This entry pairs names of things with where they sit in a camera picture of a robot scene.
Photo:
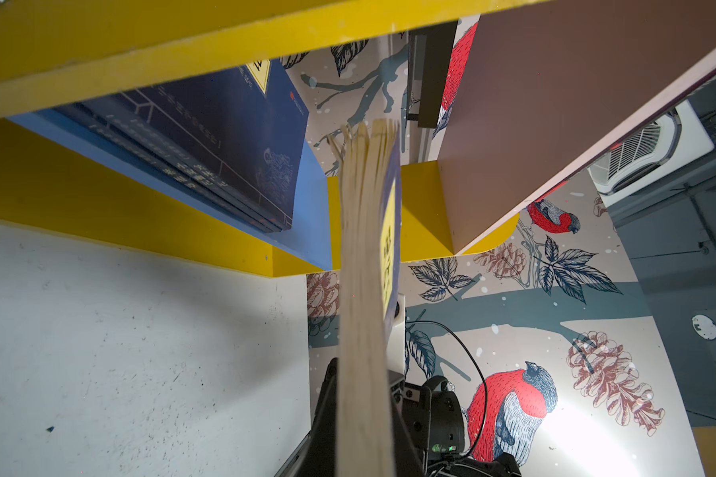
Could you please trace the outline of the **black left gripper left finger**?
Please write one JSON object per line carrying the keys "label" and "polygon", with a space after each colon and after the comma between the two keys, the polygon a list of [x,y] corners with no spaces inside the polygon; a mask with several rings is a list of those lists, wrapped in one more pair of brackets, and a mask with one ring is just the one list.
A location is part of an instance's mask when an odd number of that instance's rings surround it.
{"label": "black left gripper left finger", "polygon": [[333,358],[326,368],[308,446],[296,476],[335,476],[337,365],[338,359]]}

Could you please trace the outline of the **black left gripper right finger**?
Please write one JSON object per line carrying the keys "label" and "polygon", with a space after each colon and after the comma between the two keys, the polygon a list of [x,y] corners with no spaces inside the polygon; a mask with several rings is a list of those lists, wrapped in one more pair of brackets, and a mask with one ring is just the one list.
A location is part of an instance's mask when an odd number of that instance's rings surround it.
{"label": "black left gripper right finger", "polygon": [[427,436],[427,410],[419,401],[411,401],[410,411],[407,413],[400,391],[391,392],[390,401],[395,475],[422,477],[425,472],[417,444]]}

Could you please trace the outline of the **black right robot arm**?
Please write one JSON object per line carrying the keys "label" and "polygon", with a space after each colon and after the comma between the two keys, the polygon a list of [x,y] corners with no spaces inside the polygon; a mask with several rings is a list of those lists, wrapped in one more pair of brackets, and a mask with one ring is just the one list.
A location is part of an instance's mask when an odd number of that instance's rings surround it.
{"label": "black right robot arm", "polygon": [[491,462],[467,455],[465,420],[459,399],[444,377],[423,385],[400,378],[390,387],[397,415],[394,425],[401,454],[396,458],[399,476],[519,476],[513,456],[503,454]]}

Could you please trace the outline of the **navy book yellow label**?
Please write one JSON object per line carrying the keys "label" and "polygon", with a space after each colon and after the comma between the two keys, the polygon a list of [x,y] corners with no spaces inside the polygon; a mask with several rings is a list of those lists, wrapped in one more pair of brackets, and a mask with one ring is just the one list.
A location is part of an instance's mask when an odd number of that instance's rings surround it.
{"label": "navy book yellow label", "polygon": [[255,230],[292,227],[308,111],[279,60],[55,111]]}

